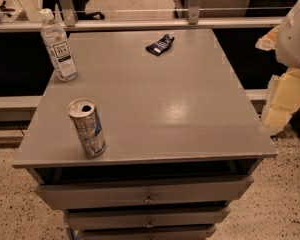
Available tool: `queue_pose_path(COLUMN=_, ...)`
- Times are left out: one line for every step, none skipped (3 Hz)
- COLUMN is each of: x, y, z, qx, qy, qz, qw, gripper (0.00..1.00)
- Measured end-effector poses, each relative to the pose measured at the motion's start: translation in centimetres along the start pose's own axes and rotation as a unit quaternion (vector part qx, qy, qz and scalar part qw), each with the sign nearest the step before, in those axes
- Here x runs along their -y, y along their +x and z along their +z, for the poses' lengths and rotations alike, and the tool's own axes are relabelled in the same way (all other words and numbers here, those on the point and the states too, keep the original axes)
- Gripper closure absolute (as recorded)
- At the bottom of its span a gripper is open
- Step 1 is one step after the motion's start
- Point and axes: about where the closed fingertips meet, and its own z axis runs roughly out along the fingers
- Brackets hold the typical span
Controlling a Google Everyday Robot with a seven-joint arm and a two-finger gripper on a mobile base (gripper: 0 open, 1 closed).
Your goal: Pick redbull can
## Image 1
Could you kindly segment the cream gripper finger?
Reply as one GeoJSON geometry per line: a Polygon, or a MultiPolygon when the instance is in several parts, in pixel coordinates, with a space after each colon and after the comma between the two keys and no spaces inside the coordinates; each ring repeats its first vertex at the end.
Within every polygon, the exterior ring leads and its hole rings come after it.
{"type": "Polygon", "coordinates": [[[300,109],[300,69],[289,68],[281,76],[273,75],[266,91],[262,109],[262,130],[279,133],[293,114],[300,109]]]}
{"type": "Polygon", "coordinates": [[[264,51],[271,51],[277,48],[277,35],[279,26],[272,28],[267,34],[258,39],[255,47],[264,51]]]}

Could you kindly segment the white rounded gripper body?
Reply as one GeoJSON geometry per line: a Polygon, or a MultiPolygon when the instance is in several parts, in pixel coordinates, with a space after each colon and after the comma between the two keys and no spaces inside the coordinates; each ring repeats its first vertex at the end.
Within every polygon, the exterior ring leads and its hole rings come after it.
{"type": "Polygon", "coordinates": [[[300,0],[280,23],[276,42],[277,61],[300,69],[300,0]]]}

